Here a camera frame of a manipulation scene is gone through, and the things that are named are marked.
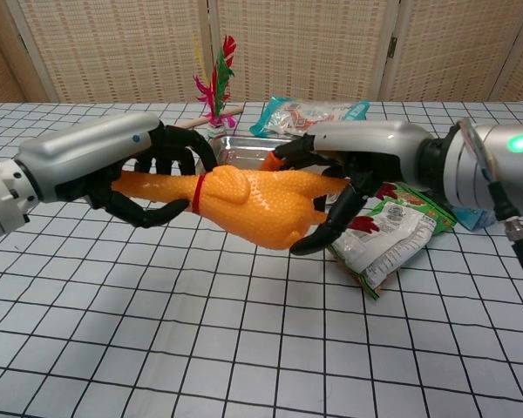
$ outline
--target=white table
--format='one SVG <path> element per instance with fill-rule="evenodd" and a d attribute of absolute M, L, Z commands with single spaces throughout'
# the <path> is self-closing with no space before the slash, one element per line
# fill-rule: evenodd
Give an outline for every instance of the white table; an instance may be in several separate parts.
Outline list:
<path fill-rule="evenodd" d="M 172 124 L 203 105 L 0 104 L 0 158 L 128 109 Z M 466 115 L 523 121 L 523 104 L 368 117 L 441 135 Z M 523 272 L 500 226 L 457 226 L 374 301 L 327 253 L 256 248 L 190 213 L 141 230 L 81 201 L 41 205 L 0 239 L 0 417 L 26 415 L 520 418 Z"/>

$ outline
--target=stainless steel tray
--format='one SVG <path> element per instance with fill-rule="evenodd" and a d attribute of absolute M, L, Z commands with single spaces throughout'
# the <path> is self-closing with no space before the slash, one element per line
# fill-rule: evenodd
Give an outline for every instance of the stainless steel tray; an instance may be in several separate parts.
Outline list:
<path fill-rule="evenodd" d="M 289 141 L 290 139 L 234 136 L 222 136 L 208 140 L 219 165 L 232 165 L 242 170 L 257 170 L 273 149 Z M 321 172 L 322 168 L 310 167 L 306 171 Z M 205 172 L 201 161 L 196 165 L 196 172 L 199 174 Z"/>

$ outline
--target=rubber chicken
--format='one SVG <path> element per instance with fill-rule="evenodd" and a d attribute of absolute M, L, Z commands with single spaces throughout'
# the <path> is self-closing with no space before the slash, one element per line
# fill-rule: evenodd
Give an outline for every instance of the rubber chicken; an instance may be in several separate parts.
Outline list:
<path fill-rule="evenodd" d="M 320 196 L 348 184 L 302 171 L 240 170 L 219 165 L 196 176 L 123 171 L 112 189 L 130 198 L 155 202 L 187 199 L 188 211 L 212 220 L 228 233 L 267 249 L 289 249 L 326 213 L 314 208 Z"/>

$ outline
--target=chip bag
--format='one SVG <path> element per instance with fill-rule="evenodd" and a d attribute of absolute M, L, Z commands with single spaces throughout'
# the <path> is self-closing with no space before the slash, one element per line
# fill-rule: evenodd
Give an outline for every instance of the chip bag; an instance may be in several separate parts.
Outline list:
<path fill-rule="evenodd" d="M 339 103 L 271 98 L 257 123 L 250 127 L 256 137 L 302 136 L 312 125 L 337 120 L 364 120 L 370 102 Z"/>
<path fill-rule="evenodd" d="M 329 251 L 378 299 L 384 282 L 418 253 L 431 237 L 451 229 L 455 217 L 422 193 L 386 183 L 381 199 L 354 219 Z"/>

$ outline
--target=robotic hand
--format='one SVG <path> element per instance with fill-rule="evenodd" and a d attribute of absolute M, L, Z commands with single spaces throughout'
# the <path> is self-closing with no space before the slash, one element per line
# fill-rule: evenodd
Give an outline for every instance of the robotic hand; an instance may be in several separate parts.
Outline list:
<path fill-rule="evenodd" d="M 408 122 L 321 123 L 275 148 L 270 159 L 281 170 L 326 165 L 324 175 L 350 179 L 325 223 L 296 242 L 293 254 L 324 249 L 383 182 L 398 182 L 449 206 L 495 211 L 523 268 L 523 125 L 473 127 L 463 119 L 445 138 L 433 138 Z"/>
<path fill-rule="evenodd" d="M 124 164 L 135 159 L 134 169 L 171 174 L 173 162 L 182 174 L 195 174 L 192 151 L 207 171 L 217 166 L 209 143 L 196 131 L 164 126 L 151 113 L 126 113 L 30 139 L 13 159 L 0 161 L 0 236 L 26 222 L 27 212 L 39 202 L 85 198 L 94 209 L 137 227 L 165 224 L 183 212 L 187 200 L 145 210 L 111 183 Z"/>

